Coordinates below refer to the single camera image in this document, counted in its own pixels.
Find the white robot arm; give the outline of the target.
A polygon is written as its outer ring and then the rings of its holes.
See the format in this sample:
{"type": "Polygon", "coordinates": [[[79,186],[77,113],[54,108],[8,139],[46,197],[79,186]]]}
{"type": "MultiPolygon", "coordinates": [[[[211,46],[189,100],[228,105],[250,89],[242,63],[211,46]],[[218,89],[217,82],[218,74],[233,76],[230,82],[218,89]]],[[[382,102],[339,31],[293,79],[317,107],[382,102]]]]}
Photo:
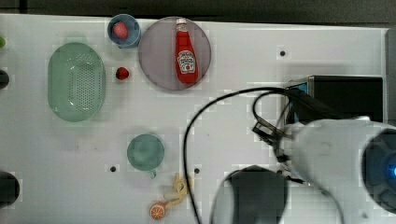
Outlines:
{"type": "Polygon", "coordinates": [[[287,126],[283,176],[258,165],[225,177],[210,224],[395,224],[395,129],[366,118],[287,126]]]}

